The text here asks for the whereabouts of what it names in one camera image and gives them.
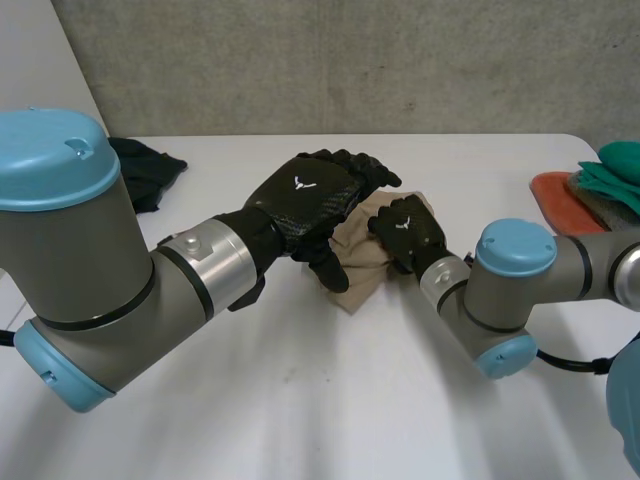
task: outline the tan fabric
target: tan fabric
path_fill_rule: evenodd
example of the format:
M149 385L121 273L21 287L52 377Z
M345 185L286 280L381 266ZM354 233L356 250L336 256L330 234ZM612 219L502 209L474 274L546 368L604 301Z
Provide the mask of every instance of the tan fabric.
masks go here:
M331 248L349 277L349 290L345 293L327 292L330 300L353 314L387 278L391 257L369 233L367 222L377 215L380 207L388 206L396 198L418 195L433 214L431 205L420 192L374 192L351 212L347 220L338 225L330 240Z

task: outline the glove logo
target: glove logo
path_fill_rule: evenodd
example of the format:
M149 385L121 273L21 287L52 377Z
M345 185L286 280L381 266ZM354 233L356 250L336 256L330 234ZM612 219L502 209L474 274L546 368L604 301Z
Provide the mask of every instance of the glove logo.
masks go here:
M396 225L396 228L399 228L400 230L402 230L403 228L405 230L409 230L409 224L411 223L411 217L407 217L407 221L405 223L403 223L402 225Z
M310 184L308 184L308 185L305 185L305 184L304 184L304 183L302 183L300 180L298 180L298 177L295 177L295 178L293 179L293 182L294 182L294 183L295 183L295 185L296 185L296 190L300 190L301 188L311 188L311 187L315 187L315 186L317 186L317 184L316 184L316 183L310 183Z

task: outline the concrete wall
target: concrete wall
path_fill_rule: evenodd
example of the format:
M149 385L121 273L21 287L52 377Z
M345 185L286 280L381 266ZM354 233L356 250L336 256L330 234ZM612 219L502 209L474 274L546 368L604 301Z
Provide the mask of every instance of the concrete wall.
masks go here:
M116 135L638 138L637 0L54 0Z

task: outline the white table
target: white table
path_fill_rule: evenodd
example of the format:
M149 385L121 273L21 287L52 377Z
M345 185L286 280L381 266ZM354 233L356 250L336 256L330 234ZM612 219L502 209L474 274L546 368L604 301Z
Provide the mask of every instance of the white table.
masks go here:
M344 147L380 158L402 190L423 191L464 255L494 219L544 224L528 189L535 174L596 159L565 135L142 140L191 166L160 211L140 217L149 247L238 208L297 152ZM0 478L635 478L607 420L604 378L535 361L485 380L415 283L384 285L350 317L300 264L280 260L257 305L219 315L86 415L0 349ZM12 328L30 315L25 308ZM625 344L635 319L606 302L553 305L534 310L529 330L551 353L592 359Z

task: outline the black cable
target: black cable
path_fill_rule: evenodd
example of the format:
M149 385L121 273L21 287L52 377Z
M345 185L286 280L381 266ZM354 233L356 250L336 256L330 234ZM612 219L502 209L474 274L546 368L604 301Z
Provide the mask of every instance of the black cable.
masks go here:
M8 330L0 330L0 346L13 347L14 335L15 334L13 332L9 332Z
M640 339L640 332L631 339L627 346ZM607 375L611 370L611 365L618 354L613 357L596 358L591 362L580 362L577 360L567 360L566 358L556 357L542 350L538 350L536 355L543 362L548 363L552 367L568 370L570 372L593 373L594 375Z

